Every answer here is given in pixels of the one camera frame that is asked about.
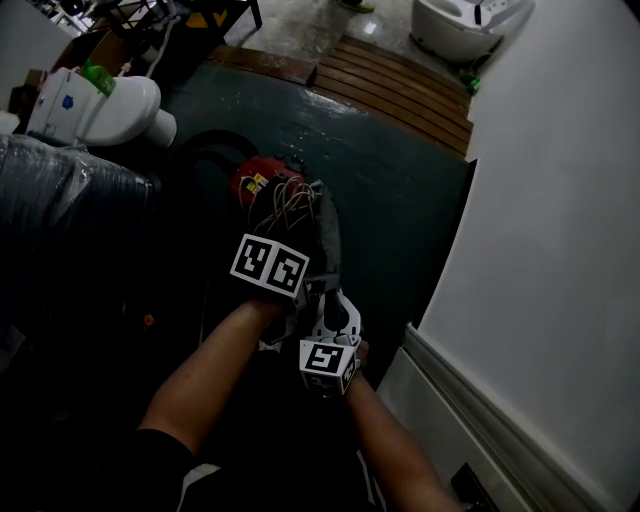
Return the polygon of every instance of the white wall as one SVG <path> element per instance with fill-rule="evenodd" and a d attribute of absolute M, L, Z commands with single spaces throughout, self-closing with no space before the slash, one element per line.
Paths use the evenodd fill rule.
<path fill-rule="evenodd" d="M 0 108 L 30 69 L 48 71 L 71 41 L 27 0 L 0 0 Z"/>
<path fill-rule="evenodd" d="M 419 328 L 610 509 L 640 491 L 640 23 L 537 0 L 472 104 L 479 164 Z"/>

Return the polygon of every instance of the shoe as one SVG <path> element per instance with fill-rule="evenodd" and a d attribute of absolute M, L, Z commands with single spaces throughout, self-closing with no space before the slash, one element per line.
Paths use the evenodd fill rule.
<path fill-rule="evenodd" d="M 363 12 L 363 13 L 370 13 L 376 10 L 376 8 L 373 5 L 368 4 L 366 2 L 360 2 L 359 4 L 352 5 L 352 4 L 343 2 L 342 0 L 338 0 L 338 5 L 344 7 L 345 9 L 351 9 L 352 11 Z"/>

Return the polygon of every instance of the red object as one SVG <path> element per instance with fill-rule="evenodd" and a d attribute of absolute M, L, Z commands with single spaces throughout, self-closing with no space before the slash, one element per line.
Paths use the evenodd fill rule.
<path fill-rule="evenodd" d="M 306 182 L 301 173 L 289 169 L 282 160 L 270 157 L 254 156 L 243 163 L 238 171 L 233 175 L 229 182 L 229 189 L 234 197 L 238 197 L 238 189 L 242 184 L 241 198 L 242 204 L 246 210 L 253 202 L 255 197 L 254 193 L 258 191 L 256 188 L 264 188 L 264 186 L 266 186 L 266 182 L 271 181 L 277 175 L 281 175 L 285 179 L 299 176 Z M 243 180 L 242 178 L 244 177 L 250 177 L 253 179 Z"/>

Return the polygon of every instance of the wooden pallet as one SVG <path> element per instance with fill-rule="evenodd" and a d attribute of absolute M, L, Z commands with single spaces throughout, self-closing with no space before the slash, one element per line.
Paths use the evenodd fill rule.
<path fill-rule="evenodd" d="M 470 96 L 419 64 L 343 37 L 317 67 L 313 90 L 373 111 L 464 157 L 473 124 Z"/>

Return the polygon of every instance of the black sleeve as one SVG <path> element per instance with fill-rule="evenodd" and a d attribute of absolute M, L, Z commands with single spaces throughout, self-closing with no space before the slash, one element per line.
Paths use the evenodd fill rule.
<path fill-rule="evenodd" d="M 195 466 L 186 446 L 159 430 L 138 430 L 118 459 L 111 471 L 107 500 L 117 510 L 178 509 L 182 481 Z"/>

